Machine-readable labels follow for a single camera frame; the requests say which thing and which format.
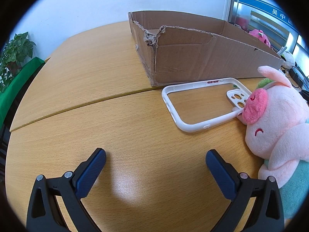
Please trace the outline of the pink pig plush toy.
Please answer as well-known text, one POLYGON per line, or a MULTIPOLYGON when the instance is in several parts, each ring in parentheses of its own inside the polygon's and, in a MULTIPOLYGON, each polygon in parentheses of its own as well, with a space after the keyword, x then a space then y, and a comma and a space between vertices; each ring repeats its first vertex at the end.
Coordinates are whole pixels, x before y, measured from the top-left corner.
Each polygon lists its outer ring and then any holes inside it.
POLYGON ((283 72, 260 66, 265 77, 248 97, 238 119, 245 142, 262 158, 258 178, 276 179, 285 219, 292 219, 308 195, 308 103, 283 72))

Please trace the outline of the white clear phone case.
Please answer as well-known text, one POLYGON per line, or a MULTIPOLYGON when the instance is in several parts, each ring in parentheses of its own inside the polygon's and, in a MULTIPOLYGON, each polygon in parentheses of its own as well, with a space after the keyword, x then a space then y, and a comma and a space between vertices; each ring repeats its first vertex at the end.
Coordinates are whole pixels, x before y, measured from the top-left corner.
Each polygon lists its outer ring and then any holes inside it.
POLYGON ((169 85, 161 92, 175 125, 200 132, 241 114, 251 91, 235 78, 169 85))

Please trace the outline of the green table cloth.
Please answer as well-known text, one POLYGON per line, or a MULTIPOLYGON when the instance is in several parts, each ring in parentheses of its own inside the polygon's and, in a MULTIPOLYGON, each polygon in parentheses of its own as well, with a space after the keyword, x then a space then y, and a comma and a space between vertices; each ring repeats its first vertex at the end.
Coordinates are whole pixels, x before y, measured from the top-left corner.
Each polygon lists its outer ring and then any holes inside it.
POLYGON ((12 82, 5 89, 5 91, 1 93, 1 126, 3 125, 7 113, 19 91, 30 79, 30 77, 44 64, 45 61, 38 57, 35 57, 32 60, 30 60, 23 66, 22 70, 13 78, 12 82))

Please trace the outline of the white panda plush toy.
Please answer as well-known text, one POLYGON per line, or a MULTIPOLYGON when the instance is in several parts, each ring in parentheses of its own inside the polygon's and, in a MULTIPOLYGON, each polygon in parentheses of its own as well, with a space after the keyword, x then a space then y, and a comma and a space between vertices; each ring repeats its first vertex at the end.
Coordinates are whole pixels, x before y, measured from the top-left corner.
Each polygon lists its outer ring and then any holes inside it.
POLYGON ((295 66, 295 59, 289 51, 284 51, 281 54, 281 58, 284 60, 284 63, 281 66, 281 70, 284 74, 290 71, 291 68, 295 66))

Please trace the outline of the green potted plant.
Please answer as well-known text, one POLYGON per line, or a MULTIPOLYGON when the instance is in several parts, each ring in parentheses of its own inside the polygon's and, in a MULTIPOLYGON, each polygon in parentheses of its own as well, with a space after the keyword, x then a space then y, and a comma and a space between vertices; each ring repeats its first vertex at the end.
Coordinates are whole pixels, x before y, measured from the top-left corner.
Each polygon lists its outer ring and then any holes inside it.
POLYGON ((22 70, 27 58, 33 57, 36 44, 28 38, 28 32, 15 34, 1 51, 1 93, 10 85, 13 78, 22 70))

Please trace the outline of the pink strawberry bear plush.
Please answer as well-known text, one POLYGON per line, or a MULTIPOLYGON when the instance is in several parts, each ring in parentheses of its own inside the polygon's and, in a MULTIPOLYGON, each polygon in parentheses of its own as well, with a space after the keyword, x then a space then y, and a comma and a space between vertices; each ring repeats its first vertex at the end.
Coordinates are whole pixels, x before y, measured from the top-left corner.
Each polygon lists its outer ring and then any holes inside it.
POLYGON ((263 42, 269 48, 271 47, 271 44, 270 44, 270 41, 268 40, 267 35, 262 30, 254 29, 252 31, 249 31, 248 34, 259 39, 261 42, 263 42))

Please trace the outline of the brown cardboard box tray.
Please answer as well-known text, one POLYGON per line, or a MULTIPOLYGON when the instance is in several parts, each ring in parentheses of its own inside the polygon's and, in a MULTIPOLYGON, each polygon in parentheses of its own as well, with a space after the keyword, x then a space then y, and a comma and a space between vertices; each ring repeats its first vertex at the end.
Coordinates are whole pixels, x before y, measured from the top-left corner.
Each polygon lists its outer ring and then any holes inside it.
POLYGON ((283 59, 258 38, 221 19, 165 10, 128 14, 136 52, 154 87, 218 78, 258 78, 283 59))

